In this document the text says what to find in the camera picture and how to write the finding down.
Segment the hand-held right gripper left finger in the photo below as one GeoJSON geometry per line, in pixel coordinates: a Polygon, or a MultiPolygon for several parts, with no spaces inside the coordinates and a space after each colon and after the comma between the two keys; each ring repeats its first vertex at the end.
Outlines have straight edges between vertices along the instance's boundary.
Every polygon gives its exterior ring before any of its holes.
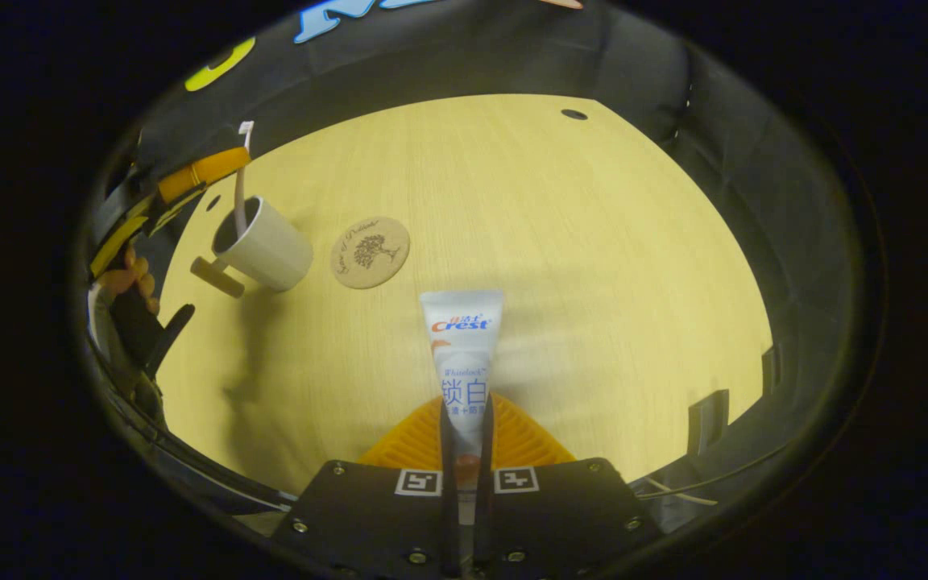
{"type": "Polygon", "coordinates": [[[422,404],[361,462],[330,460],[272,533],[332,579],[457,579],[454,432],[422,404]]]}

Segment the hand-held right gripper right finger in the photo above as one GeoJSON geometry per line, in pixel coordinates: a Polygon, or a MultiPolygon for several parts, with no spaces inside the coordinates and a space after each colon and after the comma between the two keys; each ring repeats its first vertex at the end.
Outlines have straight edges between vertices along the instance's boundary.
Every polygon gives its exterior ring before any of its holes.
{"type": "Polygon", "coordinates": [[[476,576],[594,579],[663,532],[604,458],[573,459],[493,394],[476,479],[476,576]]]}

